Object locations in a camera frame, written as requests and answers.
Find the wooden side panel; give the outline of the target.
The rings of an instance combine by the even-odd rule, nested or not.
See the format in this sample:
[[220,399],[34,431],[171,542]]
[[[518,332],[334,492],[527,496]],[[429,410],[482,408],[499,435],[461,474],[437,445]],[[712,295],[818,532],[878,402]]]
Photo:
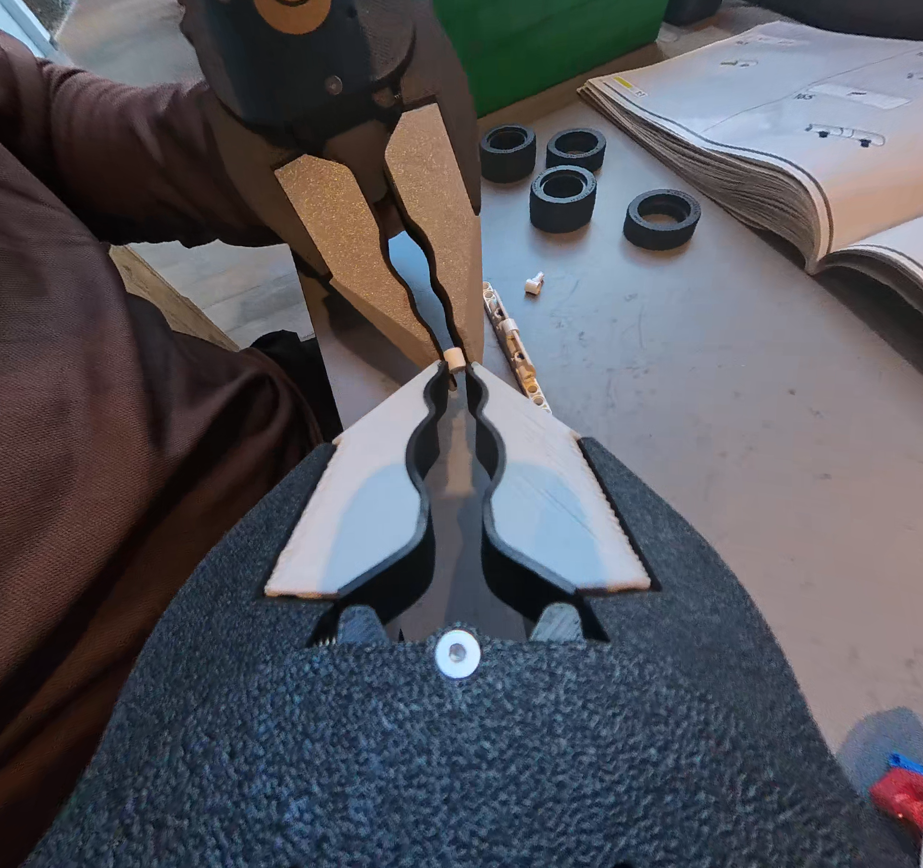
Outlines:
[[181,295],[136,251],[110,246],[109,256],[120,273],[127,293],[148,300],[178,332],[237,352],[239,346],[188,297]]

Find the narrow black rubber tyre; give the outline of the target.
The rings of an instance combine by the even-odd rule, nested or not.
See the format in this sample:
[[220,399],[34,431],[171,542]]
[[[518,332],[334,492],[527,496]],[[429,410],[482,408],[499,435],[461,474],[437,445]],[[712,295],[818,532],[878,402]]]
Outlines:
[[548,140],[546,169],[576,166],[595,174],[602,167],[605,154],[605,134],[589,127],[566,128]]

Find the grey desk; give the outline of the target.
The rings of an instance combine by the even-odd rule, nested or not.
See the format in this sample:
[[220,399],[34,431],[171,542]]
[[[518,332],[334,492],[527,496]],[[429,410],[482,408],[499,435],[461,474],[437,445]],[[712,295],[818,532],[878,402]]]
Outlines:
[[[717,549],[787,655],[861,794],[893,752],[921,763],[921,314],[848,267],[805,274],[578,96],[583,80],[737,35],[774,13],[725,0],[693,28],[480,122],[607,138],[594,216],[547,235],[529,182],[485,183],[486,279],[518,320],[554,415],[595,437]],[[675,189],[692,239],[623,236],[640,193]],[[524,283],[546,275],[539,297]]]

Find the red white brick vehicle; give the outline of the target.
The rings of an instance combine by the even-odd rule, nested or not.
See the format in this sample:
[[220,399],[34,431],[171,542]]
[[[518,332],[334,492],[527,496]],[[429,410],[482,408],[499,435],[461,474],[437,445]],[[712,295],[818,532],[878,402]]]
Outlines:
[[885,773],[869,788],[872,803],[922,833],[922,766],[893,752]]

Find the open white instruction booklet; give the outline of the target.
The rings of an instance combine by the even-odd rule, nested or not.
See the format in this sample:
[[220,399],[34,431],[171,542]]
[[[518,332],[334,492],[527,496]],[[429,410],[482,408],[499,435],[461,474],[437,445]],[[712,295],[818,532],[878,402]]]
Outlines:
[[579,91],[746,226],[921,306],[922,45],[775,21]]

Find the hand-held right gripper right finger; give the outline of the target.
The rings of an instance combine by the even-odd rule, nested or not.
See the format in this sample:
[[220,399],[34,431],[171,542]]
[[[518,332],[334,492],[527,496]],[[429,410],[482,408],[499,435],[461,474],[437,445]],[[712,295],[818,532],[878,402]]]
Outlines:
[[596,623],[591,598],[647,592],[652,575],[573,429],[474,363],[466,389],[488,483],[481,563],[487,586],[525,620],[566,604]]

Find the green plastic bin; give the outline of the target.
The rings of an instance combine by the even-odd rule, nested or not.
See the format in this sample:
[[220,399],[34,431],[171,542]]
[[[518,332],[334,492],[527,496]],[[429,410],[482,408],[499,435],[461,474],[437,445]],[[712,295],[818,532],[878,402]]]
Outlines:
[[432,0],[479,117],[655,41],[668,0]]

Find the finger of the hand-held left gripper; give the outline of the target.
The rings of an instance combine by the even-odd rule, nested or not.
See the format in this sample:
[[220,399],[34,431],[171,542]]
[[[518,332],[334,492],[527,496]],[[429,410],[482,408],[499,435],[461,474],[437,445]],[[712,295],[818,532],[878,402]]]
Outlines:
[[425,266],[416,268],[443,314],[444,337],[468,362],[485,350],[482,236],[435,102],[404,112],[385,150],[389,185]]
[[352,171],[304,154],[274,173],[329,272],[329,284],[415,365],[450,352],[412,306],[387,241]]

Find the person's brown shirt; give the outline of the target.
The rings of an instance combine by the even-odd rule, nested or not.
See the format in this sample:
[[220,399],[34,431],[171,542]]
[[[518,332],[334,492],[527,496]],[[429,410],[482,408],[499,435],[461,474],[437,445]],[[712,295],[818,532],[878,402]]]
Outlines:
[[2,142],[2,866],[211,548],[319,442],[270,358],[129,295],[49,145]]

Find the long white toy beam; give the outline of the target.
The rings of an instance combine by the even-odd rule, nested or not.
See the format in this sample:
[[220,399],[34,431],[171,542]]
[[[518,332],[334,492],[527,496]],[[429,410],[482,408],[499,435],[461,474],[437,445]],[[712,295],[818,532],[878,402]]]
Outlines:
[[548,415],[551,415],[551,407],[537,379],[535,364],[525,348],[521,332],[519,332],[519,338],[516,339],[514,343],[503,344],[497,337],[495,332],[495,321],[497,317],[503,315],[512,318],[512,316],[504,305],[499,293],[487,281],[482,283],[482,297],[487,317],[499,343],[501,352],[505,356],[521,392],[534,405],[544,410]]

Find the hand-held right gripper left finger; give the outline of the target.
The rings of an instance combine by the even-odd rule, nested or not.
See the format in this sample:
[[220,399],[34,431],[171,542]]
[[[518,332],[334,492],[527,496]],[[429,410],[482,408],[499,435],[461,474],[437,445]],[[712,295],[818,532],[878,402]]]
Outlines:
[[365,605],[389,623],[425,593],[435,536],[424,479],[447,403],[448,367],[435,362],[336,439],[267,597]]

